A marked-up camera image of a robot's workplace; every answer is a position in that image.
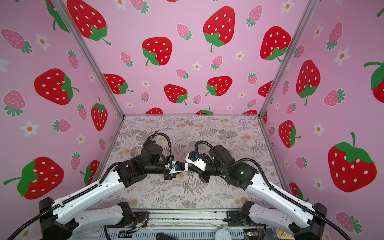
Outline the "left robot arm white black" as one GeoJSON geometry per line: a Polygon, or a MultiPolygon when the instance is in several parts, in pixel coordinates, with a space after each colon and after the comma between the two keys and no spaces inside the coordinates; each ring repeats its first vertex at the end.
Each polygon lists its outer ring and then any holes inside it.
{"type": "Polygon", "coordinates": [[[186,170],[183,163],[175,162],[173,156],[165,157],[162,151],[161,146],[151,143],[142,149],[139,156],[111,165],[101,179],[89,186],[57,200],[42,200],[39,203],[42,238],[68,240],[88,229],[133,225],[136,216],[126,202],[95,211],[88,208],[142,181],[149,174],[163,175],[166,180],[171,180],[177,171],[186,170]]]}

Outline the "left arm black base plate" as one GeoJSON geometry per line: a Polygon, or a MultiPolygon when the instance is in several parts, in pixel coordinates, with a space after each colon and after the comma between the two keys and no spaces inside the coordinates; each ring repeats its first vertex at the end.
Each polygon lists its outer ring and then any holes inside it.
{"type": "Polygon", "coordinates": [[[150,212],[133,212],[132,214],[126,214],[122,220],[115,225],[117,228],[134,228],[138,224],[142,224],[141,227],[146,228],[149,220],[150,212]]]}

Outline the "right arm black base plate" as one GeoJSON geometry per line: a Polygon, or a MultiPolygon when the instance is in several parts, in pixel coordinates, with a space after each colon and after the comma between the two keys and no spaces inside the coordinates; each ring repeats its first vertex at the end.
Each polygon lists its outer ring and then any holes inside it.
{"type": "Polygon", "coordinates": [[[249,217],[249,212],[227,211],[226,214],[227,217],[224,222],[227,222],[230,227],[252,227],[256,225],[249,217]]]}

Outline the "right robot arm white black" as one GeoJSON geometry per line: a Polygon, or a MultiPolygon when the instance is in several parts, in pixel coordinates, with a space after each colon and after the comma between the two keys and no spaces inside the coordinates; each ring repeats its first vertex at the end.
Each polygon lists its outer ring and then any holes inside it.
{"type": "Polygon", "coordinates": [[[311,204],[269,182],[261,166],[249,158],[235,161],[221,145],[209,155],[190,152],[186,161],[200,170],[207,181],[210,176],[223,177],[225,182],[267,201],[273,209],[258,207],[247,201],[240,210],[241,222],[283,230],[296,240],[320,240],[323,237],[327,209],[320,203],[311,204]]]}

